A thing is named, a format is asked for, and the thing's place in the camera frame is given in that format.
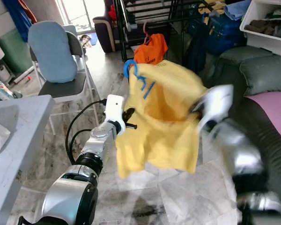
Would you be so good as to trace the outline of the mustard garment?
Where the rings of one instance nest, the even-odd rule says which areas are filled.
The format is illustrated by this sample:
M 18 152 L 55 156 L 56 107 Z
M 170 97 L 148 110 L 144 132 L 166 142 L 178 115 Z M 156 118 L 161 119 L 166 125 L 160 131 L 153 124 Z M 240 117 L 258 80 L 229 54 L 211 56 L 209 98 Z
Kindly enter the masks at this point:
M 224 14 L 224 7 L 226 6 L 225 0 L 204 0 L 212 9 L 205 7 L 205 4 L 200 4 L 198 12 L 200 14 L 209 13 L 211 14 L 213 10 L 217 12 L 218 15 Z

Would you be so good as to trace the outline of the brown folded clothes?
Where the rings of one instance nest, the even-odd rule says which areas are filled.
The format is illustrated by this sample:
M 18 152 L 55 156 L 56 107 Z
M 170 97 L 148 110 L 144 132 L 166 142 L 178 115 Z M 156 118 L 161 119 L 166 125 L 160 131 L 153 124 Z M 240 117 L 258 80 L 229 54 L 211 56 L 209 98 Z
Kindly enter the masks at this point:
M 281 29 L 281 20 L 254 20 L 244 26 L 245 30 L 265 34 L 267 36 L 275 36 Z

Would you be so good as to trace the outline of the white storage bin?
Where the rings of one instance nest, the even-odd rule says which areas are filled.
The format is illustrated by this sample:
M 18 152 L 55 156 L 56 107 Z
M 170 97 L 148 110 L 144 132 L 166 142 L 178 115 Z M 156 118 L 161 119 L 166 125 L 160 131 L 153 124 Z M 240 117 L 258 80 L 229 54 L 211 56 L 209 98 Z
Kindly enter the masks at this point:
M 281 0 L 251 0 L 243 16 L 240 30 L 247 37 L 247 45 L 262 48 L 281 56 L 281 38 L 245 29 L 245 26 L 250 24 L 251 21 L 264 19 L 268 13 L 273 12 L 277 7 L 281 7 Z

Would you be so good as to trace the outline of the printed plastic packet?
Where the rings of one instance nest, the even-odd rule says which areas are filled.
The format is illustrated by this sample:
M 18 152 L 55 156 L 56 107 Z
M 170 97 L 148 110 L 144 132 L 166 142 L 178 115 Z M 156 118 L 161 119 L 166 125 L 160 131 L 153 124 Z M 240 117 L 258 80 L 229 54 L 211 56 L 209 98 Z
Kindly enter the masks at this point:
M 11 91 L 2 81 L 0 81 L 0 101 L 22 98 L 19 91 Z

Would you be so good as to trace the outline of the orange hanging cloth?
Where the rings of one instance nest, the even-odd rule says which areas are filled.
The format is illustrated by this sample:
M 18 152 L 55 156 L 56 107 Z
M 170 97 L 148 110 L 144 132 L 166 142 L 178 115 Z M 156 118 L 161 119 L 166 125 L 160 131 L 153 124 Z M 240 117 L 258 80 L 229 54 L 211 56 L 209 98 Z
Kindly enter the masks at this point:
M 31 9 L 27 6 L 24 0 L 18 0 L 20 6 L 22 7 L 23 11 L 26 13 L 27 17 L 30 19 L 32 24 L 37 23 L 37 19 Z

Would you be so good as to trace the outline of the blue plastic hanger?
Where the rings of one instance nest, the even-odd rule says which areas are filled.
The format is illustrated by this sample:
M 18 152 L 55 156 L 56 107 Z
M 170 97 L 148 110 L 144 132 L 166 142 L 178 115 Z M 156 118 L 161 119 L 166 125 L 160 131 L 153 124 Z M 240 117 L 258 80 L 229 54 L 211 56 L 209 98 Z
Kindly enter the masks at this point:
M 130 73 L 130 69 L 134 69 L 133 71 L 133 75 L 134 77 L 136 77 L 136 79 L 138 81 L 141 81 L 142 83 L 142 88 L 140 89 L 143 93 L 143 99 L 147 99 L 149 93 L 151 92 L 152 88 L 154 87 L 155 82 L 151 82 L 150 84 L 147 82 L 147 78 L 139 75 L 139 67 L 138 67 L 138 63 L 131 59 L 131 60 L 126 60 L 126 62 L 124 62 L 124 66 L 123 66 L 123 75 L 125 78 L 130 78 L 131 73 Z

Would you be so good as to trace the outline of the pale blue folding table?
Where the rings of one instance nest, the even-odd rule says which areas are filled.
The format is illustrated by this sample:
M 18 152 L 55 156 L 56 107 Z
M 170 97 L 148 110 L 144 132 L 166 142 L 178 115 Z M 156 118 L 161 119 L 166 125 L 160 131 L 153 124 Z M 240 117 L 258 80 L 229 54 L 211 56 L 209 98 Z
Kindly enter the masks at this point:
M 0 124 L 10 137 L 0 149 L 0 225 L 5 225 L 55 104 L 51 96 L 0 101 Z

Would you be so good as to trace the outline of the light blue cloth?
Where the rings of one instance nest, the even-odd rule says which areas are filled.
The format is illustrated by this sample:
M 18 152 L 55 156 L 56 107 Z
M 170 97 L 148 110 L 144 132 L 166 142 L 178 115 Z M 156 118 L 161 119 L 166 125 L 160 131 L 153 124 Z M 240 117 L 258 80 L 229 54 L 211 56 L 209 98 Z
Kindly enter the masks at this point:
M 225 0 L 225 15 L 232 21 L 240 21 L 247 13 L 251 0 Z

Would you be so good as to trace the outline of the orange garment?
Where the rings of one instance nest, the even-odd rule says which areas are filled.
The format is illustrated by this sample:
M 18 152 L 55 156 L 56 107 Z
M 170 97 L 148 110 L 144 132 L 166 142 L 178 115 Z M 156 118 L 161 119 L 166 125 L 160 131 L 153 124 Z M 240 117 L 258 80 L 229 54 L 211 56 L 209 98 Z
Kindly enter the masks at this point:
M 156 65 L 164 60 L 165 53 L 168 51 L 165 36 L 163 34 L 153 34 L 148 36 L 147 43 L 144 43 L 134 51 L 133 60 L 136 63 Z

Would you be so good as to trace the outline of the blue hanging garment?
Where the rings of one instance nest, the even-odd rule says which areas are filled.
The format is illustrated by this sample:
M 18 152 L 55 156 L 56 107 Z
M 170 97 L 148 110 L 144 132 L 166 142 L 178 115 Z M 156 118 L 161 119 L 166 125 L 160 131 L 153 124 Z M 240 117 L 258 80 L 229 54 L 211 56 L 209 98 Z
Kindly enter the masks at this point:
M 29 42 L 29 29 L 33 25 L 26 13 L 23 11 L 18 0 L 1 0 L 4 6 L 7 8 L 12 21 L 14 21 L 15 27 L 21 35 L 25 43 Z

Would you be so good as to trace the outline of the blue suitcase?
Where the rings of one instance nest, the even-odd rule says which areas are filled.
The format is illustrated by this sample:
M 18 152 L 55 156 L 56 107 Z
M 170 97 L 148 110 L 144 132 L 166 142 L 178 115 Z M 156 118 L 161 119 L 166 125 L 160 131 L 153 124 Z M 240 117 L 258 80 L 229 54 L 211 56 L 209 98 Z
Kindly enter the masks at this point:
M 210 18 L 206 52 L 222 54 L 233 47 L 245 46 L 247 39 L 240 30 L 241 21 L 233 21 L 226 15 Z

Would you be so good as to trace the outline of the black metal drying rack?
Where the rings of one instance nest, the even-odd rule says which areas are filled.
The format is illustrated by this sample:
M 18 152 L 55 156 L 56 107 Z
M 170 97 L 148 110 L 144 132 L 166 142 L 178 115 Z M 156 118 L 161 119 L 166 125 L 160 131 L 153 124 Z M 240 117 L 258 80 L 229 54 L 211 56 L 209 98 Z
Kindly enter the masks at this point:
M 149 34 L 163 34 L 168 45 L 165 59 L 183 65 L 184 53 L 191 42 L 187 28 L 190 21 L 201 17 L 199 5 L 212 9 L 204 0 L 114 0 L 121 56 L 134 58 L 134 51 L 143 44 L 143 24 L 148 22 Z M 205 19 L 220 16 L 213 10 Z

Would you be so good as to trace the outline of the yellow garment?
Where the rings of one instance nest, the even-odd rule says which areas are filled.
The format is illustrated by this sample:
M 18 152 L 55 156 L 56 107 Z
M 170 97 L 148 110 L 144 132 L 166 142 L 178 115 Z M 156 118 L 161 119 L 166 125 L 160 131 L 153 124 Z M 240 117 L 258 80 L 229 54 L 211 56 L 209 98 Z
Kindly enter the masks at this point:
M 143 171 L 146 163 L 159 168 L 194 173 L 199 156 L 198 114 L 191 107 L 206 91 L 201 79 L 189 69 L 168 60 L 138 63 L 139 75 L 155 82 L 147 99 L 142 83 L 130 69 L 125 108 L 134 108 L 126 129 L 116 138 L 116 160 L 120 178 Z

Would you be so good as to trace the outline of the pink blanket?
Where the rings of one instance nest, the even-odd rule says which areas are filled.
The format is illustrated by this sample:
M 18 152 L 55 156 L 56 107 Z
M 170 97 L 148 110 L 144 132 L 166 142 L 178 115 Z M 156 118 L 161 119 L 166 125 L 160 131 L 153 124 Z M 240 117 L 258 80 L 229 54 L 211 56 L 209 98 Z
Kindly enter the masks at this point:
M 247 98 L 258 103 L 281 135 L 281 91 L 263 92 Z

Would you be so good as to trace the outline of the colourful floor cloth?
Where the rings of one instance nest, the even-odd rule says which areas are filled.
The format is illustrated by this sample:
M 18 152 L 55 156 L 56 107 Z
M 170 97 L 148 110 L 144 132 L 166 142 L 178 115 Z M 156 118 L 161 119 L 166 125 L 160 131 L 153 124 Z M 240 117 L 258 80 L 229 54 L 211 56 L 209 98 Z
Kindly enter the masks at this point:
M 98 38 L 96 33 L 83 34 L 82 36 L 79 36 L 79 42 L 84 49 L 91 48 L 97 44 Z

